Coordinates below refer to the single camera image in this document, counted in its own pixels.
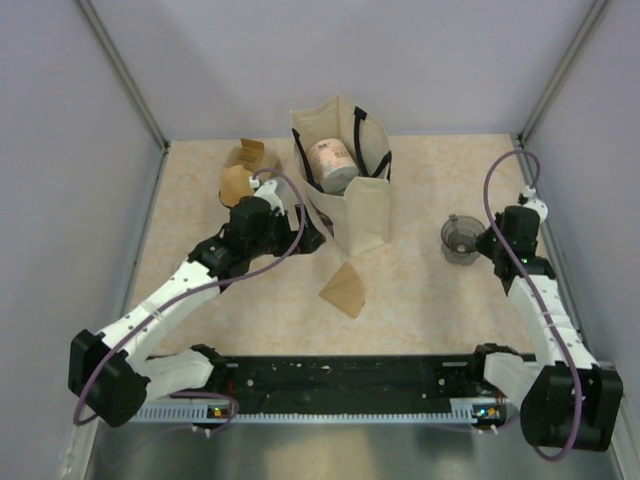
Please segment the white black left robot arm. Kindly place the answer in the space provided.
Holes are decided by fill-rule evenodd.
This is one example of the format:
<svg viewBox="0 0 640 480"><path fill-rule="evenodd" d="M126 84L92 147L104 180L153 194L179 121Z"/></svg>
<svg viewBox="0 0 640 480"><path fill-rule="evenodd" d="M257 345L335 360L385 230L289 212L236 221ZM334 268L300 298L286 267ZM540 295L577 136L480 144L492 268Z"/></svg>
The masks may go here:
<svg viewBox="0 0 640 480"><path fill-rule="evenodd" d="M204 353L152 357L155 347L201 305L229 286L265 273L252 261L273 257L279 265L291 255L311 254L324 242L302 203L295 207L297 230L284 208L258 195L229 212L213 236L199 242L178 269L146 300L98 333L80 331L71 341L68 388L76 396L73 422L89 423L84 409L111 427L127 423L151 399L186 389L216 396L227 374Z"/></svg>

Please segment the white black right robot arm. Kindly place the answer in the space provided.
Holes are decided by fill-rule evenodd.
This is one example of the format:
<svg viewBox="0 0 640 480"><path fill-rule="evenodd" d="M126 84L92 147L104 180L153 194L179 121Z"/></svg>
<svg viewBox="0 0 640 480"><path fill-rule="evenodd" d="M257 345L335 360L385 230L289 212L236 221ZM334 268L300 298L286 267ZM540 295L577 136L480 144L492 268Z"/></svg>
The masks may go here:
<svg viewBox="0 0 640 480"><path fill-rule="evenodd" d="M536 254L540 223L534 209L511 205L476 242L524 321L535 359L526 361L509 347L482 346L483 361L469 367L467 384L481 396L503 393L518 409L531 446L603 452L623 382L587 350L566 312L553 267Z"/></svg>

